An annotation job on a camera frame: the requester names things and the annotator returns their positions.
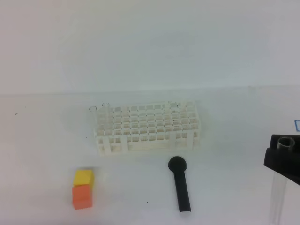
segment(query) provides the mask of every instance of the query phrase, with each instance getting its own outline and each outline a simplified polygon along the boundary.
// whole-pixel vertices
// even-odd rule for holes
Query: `foam cube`
[[[91,190],[94,184],[94,174],[92,170],[77,170],[74,178],[74,186],[89,185]]]
[[[92,207],[92,194],[88,184],[74,186],[73,192],[73,205],[76,210]]]

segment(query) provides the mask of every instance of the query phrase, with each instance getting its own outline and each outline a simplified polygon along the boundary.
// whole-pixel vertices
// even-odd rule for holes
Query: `black rubber bulb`
[[[184,175],[184,172],[187,169],[187,163],[182,157],[175,156],[170,159],[168,166],[169,169],[174,173],[179,212],[191,212],[187,182]]]

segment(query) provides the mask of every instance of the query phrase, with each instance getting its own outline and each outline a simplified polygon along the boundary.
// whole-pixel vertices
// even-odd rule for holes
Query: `glass tube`
[[[277,150],[292,152],[294,145],[295,141],[293,138],[281,137],[278,139]],[[274,172],[270,203],[270,225],[280,225],[287,180],[288,179],[285,176]]]
[[[104,113],[104,130],[105,130],[105,135],[108,135],[108,129],[110,125],[110,108],[109,108],[109,103],[103,103],[102,104],[103,108],[103,113]]]

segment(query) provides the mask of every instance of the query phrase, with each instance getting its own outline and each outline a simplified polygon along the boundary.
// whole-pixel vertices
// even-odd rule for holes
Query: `white wall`
[[[300,84],[297,0],[1,0],[0,94]]]

